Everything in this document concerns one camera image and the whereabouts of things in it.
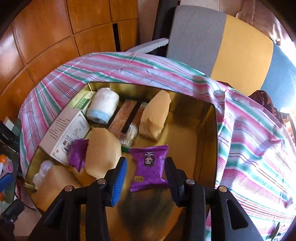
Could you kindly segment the purple snack packet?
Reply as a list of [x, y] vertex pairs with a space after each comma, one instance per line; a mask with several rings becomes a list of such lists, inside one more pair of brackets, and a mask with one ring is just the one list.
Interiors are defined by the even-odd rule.
[[86, 152], [89, 140], [77, 139], [70, 145], [67, 157], [69, 165], [74, 167], [78, 172], [85, 167]]
[[129, 150], [137, 163], [130, 185], [131, 192], [169, 187], [167, 180], [163, 178], [168, 150], [167, 145]]

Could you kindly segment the green cracker packet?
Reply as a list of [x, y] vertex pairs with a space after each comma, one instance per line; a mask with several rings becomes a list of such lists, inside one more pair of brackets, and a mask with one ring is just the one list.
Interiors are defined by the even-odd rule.
[[132, 146], [133, 141], [138, 134], [140, 119], [146, 106], [146, 102], [138, 101], [130, 113], [118, 137], [122, 147], [130, 148]]
[[137, 101], [126, 99], [110, 124], [108, 130], [117, 138], [119, 138], [122, 132], [126, 133], [128, 127], [132, 123], [138, 107], [139, 105], [137, 104]]

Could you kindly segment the small yellow sponge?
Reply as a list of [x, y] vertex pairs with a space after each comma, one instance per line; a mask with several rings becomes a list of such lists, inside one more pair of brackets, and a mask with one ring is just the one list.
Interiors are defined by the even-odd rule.
[[37, 208], [46, 211], [58, 194], [68, 185], [75, 188], [81, 187], [65, 167], [54, 165], [46, 174], [37, 191], [32, 194], [32, 200]]

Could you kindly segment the medium yellow sponge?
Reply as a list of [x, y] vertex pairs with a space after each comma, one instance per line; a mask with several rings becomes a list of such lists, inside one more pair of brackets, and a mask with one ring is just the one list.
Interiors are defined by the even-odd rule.
[[140, 118], [139, 134], [158, 141], [169, 113], [171, 98], [168, 92], [160, 90], [147, 104]]

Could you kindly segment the clear plastic bag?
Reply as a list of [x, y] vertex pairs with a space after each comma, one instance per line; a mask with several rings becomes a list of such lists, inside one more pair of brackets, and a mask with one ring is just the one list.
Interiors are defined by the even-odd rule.
[[33, 183], [35, 185], [36, 190], [38, 190], [46, 174], [53, 165], [54, 163], [50, 160], [46, 160], [41, 163], [38, 173], [34, 174], [33, 176]]

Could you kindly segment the large yellow sponge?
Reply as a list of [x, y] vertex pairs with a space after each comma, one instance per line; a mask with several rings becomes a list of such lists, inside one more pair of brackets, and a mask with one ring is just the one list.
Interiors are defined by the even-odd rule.
[[85, 170], [96, 179], [116, 167], [122, 155], [117, 137], [106, 128], [93, 128], [89, 135]]

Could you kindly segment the white cardboard box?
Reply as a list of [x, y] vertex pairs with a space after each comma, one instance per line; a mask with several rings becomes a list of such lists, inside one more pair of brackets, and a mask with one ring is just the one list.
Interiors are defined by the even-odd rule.
[[66, 107], [53, 121], [39, 146], [50, 157], [67, 166], [71, 144], [85, 138], [89, 130], [90, 125], [84, 114], [78, 109]]

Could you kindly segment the striped pink green tablecloth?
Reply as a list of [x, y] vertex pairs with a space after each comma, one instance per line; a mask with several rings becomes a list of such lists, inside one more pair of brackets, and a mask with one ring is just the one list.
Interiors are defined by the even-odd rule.
[[216, 186], [230, 189], [264, 240], [285, 234], [295, 218], [295, 144], [262, 105], [188, 65], [128, 52], [91, 53], [49, 73], [27, 96], [20, 159], [27, 173], [36, 149], [62, 109], [90, 82], [141, 84], [213, 104], [218, 133]]

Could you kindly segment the green white small box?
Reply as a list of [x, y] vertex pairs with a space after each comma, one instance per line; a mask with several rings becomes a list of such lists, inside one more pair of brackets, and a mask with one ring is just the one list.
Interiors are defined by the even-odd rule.
[[95, 93], [96, 93], [95, 91], [87, 91], [84, 94], [84, 96], [78, 101], [78, 103], [75, 105], [74, 109], [78, 109], [84, 115], [86, 115], [86, 112], [91, 104], [91, 101]]

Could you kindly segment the dark red cloth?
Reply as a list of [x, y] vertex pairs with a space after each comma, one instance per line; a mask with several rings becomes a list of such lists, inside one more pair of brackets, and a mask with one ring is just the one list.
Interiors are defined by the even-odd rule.
[[265, 91], [257, 90], [253, 94], [251, 94], [249, 98], [266, 108], [278, 119], [280, 123], [282, 123], [283, 125], [286, 124], [283, 114], [274, 107], [271, 97]]

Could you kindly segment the grey yellow blue mattress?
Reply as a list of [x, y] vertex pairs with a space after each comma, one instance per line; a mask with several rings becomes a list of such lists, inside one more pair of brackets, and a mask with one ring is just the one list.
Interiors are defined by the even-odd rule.
[[233, 16], [178, 6], [166, 56], [246, 96], [263, 90], [279, 111], [295, 111], [295, 66], [266, 35]]

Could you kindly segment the wooden wardrobe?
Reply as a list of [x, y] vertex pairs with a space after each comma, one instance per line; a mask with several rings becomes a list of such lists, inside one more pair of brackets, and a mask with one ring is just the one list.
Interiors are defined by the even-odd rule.
[[137, 1], [1, 1], [1, 120], [60, 65], [137, 44]]

